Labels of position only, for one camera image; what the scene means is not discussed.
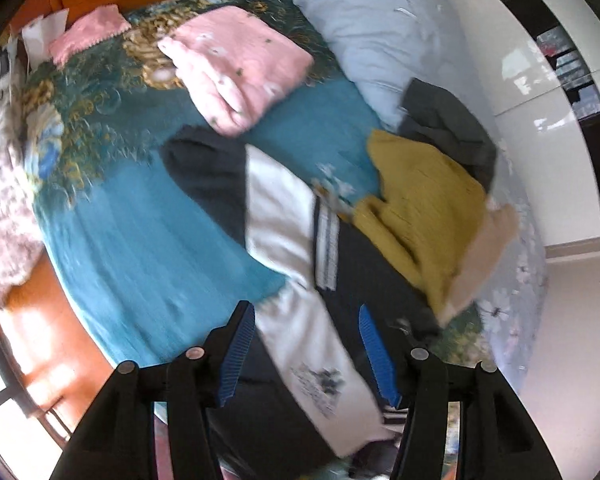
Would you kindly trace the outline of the dark grey garment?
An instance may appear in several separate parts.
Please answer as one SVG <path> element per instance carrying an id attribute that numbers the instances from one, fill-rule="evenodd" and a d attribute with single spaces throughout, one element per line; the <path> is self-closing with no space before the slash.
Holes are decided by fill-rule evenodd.
<path id="1" fill-rule="evenodd" d="M 453 93 L 413 78 L 406 86 L 401 107 L 405 115 L 399 136 L 433 145 L 491 189 L 498 150 L 489 133 Z"/>

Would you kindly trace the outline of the mustard yellow knit sweater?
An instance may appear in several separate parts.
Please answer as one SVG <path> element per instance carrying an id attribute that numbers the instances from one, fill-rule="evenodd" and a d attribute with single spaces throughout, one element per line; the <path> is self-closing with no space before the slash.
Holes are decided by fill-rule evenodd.
<path id="1" fill-rule="evenodd" d="M 482 185 L 434 146 L 375 129 L 366 150 L 380 194 L 354 206 L 352 223 L 441 318 L 454 276 L 486 213 Z"/>

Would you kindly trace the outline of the beige garment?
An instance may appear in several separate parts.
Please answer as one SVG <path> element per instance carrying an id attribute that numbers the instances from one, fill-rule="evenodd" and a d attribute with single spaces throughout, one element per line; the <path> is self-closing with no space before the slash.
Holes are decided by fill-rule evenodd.
<path id="1" fill-rule="evenodd" d="M 505 204 L 498 209 L 486 211 L 478 233 L 469 244 L 452 278 L 444 308 L 437 314 L 441 327 L 447 326 L 476 299 L 518 232 L 519 217 L 513 205 Z"/>

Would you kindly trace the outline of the black and white fleece jacket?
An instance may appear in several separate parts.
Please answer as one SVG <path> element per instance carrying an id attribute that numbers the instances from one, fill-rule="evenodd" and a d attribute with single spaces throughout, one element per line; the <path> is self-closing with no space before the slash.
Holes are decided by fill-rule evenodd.
<path id="1" fill-rule="evenodd" d="M 378 392 L 358 311 L 369 307 L 430 341 L 440 327 L 424 295 L 324 197 L 255 146 L 185 126 L 160 156 L 219 228 L 285 279 L 257 305 L 236 393 L 211 414 L 223 460 L 243 479 L 297 479 L 340 458 L 356 478 L 384 474 L 404 419 Z"/>

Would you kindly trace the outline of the white glossy wardrobe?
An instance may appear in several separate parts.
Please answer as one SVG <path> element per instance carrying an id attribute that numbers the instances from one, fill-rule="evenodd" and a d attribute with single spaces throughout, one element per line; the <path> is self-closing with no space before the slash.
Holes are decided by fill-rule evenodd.
<path id="1" fill-rule="evenodd" d="M 449 0 L 547 246 L 600 240 L 600 18 L 586 0 Z"/>

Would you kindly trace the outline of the pink striped cloth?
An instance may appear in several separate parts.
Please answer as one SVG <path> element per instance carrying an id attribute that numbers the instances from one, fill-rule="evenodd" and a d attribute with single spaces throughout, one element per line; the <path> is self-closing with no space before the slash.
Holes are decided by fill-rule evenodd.
<path id="1" fill-rule="evenodd" d="M 76 20 L 73 25 L 50 43 L 50 57 L 57 67 L 65 66 L 74 54 L 121 35 L 132 25 L 119 12 L 116 4 L 99 6 Z"/>

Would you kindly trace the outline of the teal floral bed blanket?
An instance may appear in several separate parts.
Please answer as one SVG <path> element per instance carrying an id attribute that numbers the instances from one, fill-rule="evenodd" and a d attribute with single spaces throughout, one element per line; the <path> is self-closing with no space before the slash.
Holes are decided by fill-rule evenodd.
<path id="1" fill-rule="evenodd" d="M 111 363 L 169 361 L 223 324 L 237 301 L 283 285 L 174 184 L 158 153 L 183 126 L 202 124 L 184 88 L 150 84 L 158 39 L 224 4 L 254 14 L 315 61 L 306 83 L 247 141 L 350 200 L 379 190 L 366 152 L 379 119 L 291 0 L 166 0 L 131 12 L 126 34 L 64 67 L 41 65 L 27 84 L 50 112 L 38 128 L 34 212 L 73 311 Z"/>

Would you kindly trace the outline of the folded pink floral garment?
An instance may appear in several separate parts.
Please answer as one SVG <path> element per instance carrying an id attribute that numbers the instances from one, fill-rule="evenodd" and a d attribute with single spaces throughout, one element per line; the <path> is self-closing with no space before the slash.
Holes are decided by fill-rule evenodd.
<path id="1" fill-rule="evenodd" d="M 237 6 L 192 18 L 158 41 L 190 99 L 222 136 L 251 129 L 306 80 L 314 58 Z"/>

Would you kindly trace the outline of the light blue daisy pillow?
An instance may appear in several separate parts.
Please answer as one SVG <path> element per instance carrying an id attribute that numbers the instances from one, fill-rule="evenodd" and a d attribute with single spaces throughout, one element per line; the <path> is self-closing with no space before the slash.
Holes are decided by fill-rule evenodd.
<path id="1" fill-rule="evenodd" d="M 460 18 L 448 0 L 292 0 L 389 130 L 410 109 L 413 79 L 448 90 L 495 144 L 489 205 L 513 206 L 518 235 L 475 307 L 496 364 L 515 388 L 524 384 L 545 297 L 546 261 L 535 218 L 480 84 Z"/>

